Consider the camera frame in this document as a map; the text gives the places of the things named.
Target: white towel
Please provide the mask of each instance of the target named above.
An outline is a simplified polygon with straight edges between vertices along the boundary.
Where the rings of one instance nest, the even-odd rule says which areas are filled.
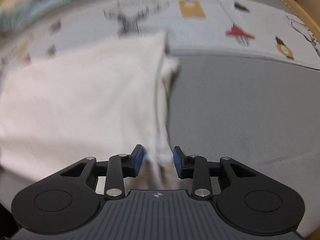
[[[112,38],[10,74],[0,96],[1,166],[38,181],[142,144],[145,161],[126,189],[177,188],[166,116],[178,60],[165,46],[160,34]]]

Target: logo emblem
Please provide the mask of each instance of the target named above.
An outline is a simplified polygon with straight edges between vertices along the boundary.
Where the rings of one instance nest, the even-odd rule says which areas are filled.
[[[163,196],[163,194],[161,194],[160,192],[157,192],[157,193],[153,194],[153,196],[155,196],[156,198],[160,198]]]

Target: gray fabric surface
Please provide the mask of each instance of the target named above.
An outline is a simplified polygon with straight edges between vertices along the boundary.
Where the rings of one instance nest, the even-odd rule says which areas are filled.
[[[319,71],[270,60],[182,57],[170,144],[210,161],[230,156],[295,189],[306,204],[306,236],[320,224],[319,80]]]

